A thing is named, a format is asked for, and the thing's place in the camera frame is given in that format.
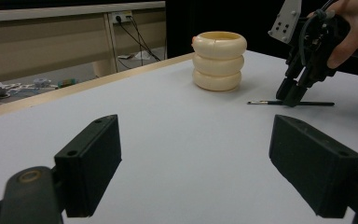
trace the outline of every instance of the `human hand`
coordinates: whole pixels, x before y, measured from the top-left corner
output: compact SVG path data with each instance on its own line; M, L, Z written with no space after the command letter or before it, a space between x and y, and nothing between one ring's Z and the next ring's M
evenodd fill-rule
M327 61L327 66L334 69L348 60L358 49L358 0L338 0L326 11L329 10L334 10L351 27L347 36L334 48Z

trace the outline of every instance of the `robotic arm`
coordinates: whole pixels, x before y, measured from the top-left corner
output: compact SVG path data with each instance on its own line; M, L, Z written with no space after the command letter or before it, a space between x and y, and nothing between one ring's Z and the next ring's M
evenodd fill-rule
M325 12L333 2L329 0L312 17L300 18L301 0L286 0L272 29L268 31L271 37L291 46L286 60L288 69L276 93L276 98L283 105L298 105L314 83L323 82L337 71L327 67L326 63L351 27L338 15ZM352 56L358 58L358 51Z

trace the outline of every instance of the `stacked rings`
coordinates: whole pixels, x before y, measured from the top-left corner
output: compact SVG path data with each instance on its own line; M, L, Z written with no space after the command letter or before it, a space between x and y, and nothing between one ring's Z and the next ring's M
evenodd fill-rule
M231 32L207 32L194 36L193 81L210 91L228 91L241 82L247 42Z

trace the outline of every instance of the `power outlet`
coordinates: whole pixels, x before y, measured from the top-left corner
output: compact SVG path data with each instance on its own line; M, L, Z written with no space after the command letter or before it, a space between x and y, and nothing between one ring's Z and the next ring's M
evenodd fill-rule
M113 17L113 23L119 23L120 20L121 22L131 21L132 12L130 10L112 12L112 17Z

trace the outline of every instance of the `white tabletop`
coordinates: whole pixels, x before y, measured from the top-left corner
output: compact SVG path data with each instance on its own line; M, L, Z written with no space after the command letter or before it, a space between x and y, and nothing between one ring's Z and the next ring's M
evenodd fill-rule
M93 120L118 115L122 163L95 214L64 223L351 223L317 217L269 159L276 114L302 119L358 152L358 76L336 73L304 101L334 106L247 105L274 100L287 65L246 51L241 85L206 91L191 60L0 116L0 200L18 171L54 155Z

